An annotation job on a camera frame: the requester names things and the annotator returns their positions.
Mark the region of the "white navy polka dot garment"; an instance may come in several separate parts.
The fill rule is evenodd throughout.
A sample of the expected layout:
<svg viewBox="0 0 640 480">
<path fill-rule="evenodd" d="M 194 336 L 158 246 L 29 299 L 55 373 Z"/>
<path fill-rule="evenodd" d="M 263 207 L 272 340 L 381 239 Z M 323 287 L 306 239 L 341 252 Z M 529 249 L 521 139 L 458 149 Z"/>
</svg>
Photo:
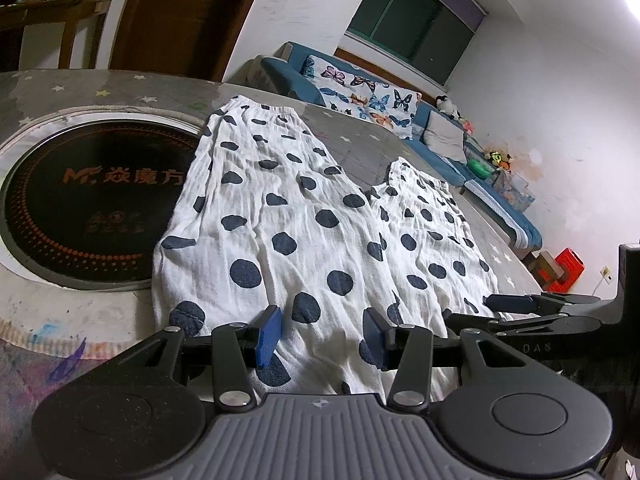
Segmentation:
<svg viewBox="0 0 640 480">
<path fill-rule="evenodd" d="M 497 289 L 445 183 L 398 158 L 360 190 L 295 110 L 245 96 L 209 116 L 153 258 L 158 326 L 207 335 L 280 308 L 260 394 L 386 394 L 364 310 L 446 337 L 448 314 L 488 315 Z"/>
</svg>

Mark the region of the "red plastic stool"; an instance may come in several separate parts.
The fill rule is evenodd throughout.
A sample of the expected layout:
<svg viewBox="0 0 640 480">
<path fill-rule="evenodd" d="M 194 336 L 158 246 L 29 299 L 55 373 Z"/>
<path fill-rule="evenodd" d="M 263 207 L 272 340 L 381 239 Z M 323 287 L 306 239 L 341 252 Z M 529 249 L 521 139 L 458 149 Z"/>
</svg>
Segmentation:
<svg viewBox="0 0 640 480">
<path fill-rule="evenodd" d="M 549 285 L 544 286 L 547 292 L 569 292 L 578 278 L 585 271 L 585 263 L 573 249 L 565 248 L 554 258 L 563 269 L 563 275 Z"/>
</svg>

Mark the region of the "green toy on sofa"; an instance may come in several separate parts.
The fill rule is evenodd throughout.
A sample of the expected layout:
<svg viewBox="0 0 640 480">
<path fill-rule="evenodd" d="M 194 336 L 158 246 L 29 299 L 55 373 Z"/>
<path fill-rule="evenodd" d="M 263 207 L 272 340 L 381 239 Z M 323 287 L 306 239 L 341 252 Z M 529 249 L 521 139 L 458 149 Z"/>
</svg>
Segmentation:
<svg viewBox="0 0 640 480">
<path fill-rule="evenodd" d="M 482 162 L 479 162 L 477 159 L 469 159 L 466 162 L 466 166 L 469 170 L 474 174 L 475 177 L 478 177 L 480 180 L 486 180 L 489 178 L 494 170 L 490 167 L 487 167 Z"/>
</svg>

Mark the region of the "blue sofa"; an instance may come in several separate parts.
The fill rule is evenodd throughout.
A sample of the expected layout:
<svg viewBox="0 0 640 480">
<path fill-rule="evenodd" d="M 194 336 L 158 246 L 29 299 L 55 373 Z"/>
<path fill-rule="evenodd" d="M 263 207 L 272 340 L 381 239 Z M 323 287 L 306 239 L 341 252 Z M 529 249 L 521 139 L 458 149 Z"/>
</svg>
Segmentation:
<svg viewBox="0 0 640 480">
<path fill-rule="evenodd" d="M 461 125 L 422 100 L 419 91 L 399 87 L 335 56 L 287 42 L 277 56 L 258 55 L 245 76 L 248 86 L 317 104 L 377 125 L 397 136 L 449 184 L 462 188 L 510 236 L 523 254 L 542 247 L 542 236 L 521 211 L 499 194 L 497 173 L 473 171 L 480 156 Z"/>
</svg>

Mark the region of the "grey square cushion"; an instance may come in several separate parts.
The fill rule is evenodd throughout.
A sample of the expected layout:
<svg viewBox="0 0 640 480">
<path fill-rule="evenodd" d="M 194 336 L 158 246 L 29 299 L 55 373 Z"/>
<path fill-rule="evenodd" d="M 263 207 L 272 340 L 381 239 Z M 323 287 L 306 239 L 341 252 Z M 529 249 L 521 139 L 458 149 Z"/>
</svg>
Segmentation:
<svg viewBox="0 0 640 480">
<path fill-rule="evenodd" d="M 422 142 L 436 155 L 466 164 L 463 130 L 446 117 L 432 110 L 422 136 Z"/>
</svg>

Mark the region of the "black white plush toy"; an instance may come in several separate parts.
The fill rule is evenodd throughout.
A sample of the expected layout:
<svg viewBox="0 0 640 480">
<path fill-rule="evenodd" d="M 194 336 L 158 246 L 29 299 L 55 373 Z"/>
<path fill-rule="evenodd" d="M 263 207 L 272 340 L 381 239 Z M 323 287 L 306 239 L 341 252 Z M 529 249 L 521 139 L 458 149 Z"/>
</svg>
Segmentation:
<svg viewBox="0 0 640 480">
<path fill-rule="evenodd" d="M 437 109 L 447 117 L 453 120 L 459 120 L 461 115 L 458 111 L 458 108 L 454 105 L 449 99 L 449 96 L 436 96 L 435 98 Z"/>
</svg>

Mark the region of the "round black induction cooktop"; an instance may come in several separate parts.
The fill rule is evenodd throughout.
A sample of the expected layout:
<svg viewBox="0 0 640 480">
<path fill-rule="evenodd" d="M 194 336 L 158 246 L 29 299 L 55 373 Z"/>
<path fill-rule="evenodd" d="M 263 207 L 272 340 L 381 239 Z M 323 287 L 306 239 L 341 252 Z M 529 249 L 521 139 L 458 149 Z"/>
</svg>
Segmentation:
<svg viewBox="0 0 640 480">
<path fill-rule="evenodd" d="M 1 237 L 38 278 L 78 290 L 145 288 L 198 135 L 142 120 L 75 126 L 41 141 L 1 188 Z"/>
</svg>

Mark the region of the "butterfly print pillow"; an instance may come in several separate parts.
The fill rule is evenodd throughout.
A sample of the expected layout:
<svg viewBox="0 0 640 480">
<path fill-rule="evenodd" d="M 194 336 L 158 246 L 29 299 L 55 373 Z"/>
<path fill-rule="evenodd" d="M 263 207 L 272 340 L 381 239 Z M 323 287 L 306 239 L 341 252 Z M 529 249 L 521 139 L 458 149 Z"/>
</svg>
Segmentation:
<svg viewBox="0 0 640 480">
<path fill-rule="evenodd" d="M 372 122 L 399 139 L 412 137 L 419 92 L 349 73 L 314 55 L 306 58 L 303 76 L 317 88 L 330 110 Z"/>
</svg>

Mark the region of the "dark green window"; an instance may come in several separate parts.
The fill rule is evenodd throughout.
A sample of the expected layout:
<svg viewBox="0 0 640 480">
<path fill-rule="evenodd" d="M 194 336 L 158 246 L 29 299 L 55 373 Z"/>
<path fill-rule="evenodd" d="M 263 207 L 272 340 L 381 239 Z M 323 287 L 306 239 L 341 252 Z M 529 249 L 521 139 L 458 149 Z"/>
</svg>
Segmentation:
<svg viewBox="0 0 640 480">
<path fill-rule="evenodd" d="M 484 17 L 475 0 L 362 0 L 348 31 L 442 86 Z"/>
</svg>

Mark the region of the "brown wooden door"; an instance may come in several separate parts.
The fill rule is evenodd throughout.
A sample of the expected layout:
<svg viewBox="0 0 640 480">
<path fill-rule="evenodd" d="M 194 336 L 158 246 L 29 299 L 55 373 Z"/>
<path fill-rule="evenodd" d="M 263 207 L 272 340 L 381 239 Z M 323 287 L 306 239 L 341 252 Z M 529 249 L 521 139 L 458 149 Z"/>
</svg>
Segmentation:
<svg viewBox="0 0 640 480">
<path fill-rule="evenodd" d="M 126 0 L 110 67 L 221 81 L 254 0 Z"/>
</svg>

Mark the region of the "wall power socket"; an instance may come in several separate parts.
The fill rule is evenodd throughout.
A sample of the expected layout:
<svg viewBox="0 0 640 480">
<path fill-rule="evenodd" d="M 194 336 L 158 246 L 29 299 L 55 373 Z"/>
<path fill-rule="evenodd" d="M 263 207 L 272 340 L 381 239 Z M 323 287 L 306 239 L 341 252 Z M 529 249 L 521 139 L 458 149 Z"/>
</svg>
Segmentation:
<svg viewBox="0 0 640 480">
<path fill-rule="evenodd" d="M 611 284 L 613 281 L 613 275 L 612 275 L 612 271 L 608 266 L 604 266 L 601 271 L 600 274 L 603 278 L 603 281 L 607 282 L 608 284 Z"/>
</svg>

